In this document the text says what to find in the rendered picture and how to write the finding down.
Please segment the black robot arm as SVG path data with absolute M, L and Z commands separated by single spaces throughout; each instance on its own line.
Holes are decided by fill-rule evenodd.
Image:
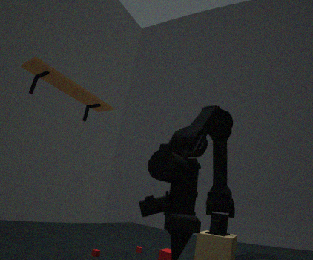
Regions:
M 160 144 L 148 161 L 150 175 L 171 185 L 197 188 L 201 165 L 196 158 L 202 156 L 208 146 L 206 136 L 213 141 L 213 186 L 207 193 L 206 215 L 211 215 L 209 232 L 212 235 L 227 236 L 228 217 L 234 218 L 234 201 L 227 185 L 227 140 L 231 136 L 233 120 L 229 112 L 213 105 L 202 108 L 194 122 L 176 131 L 168 144 Z M 191 159 L 188 159 L 191 157 Z M 145 196 L 139 202 L 142 217 L 165 212 L 171 213 L 171 196 Z M 213 212 L 224 212 L 223 215 Z

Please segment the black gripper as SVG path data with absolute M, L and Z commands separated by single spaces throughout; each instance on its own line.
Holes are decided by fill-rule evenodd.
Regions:
M 171 185 L 171 213 L 165 216 L 164 229 L 171 234 L 171 255 L 177 260 L 193 233 L 200 233 L 201 222 L 195 216 L 197 188 Z

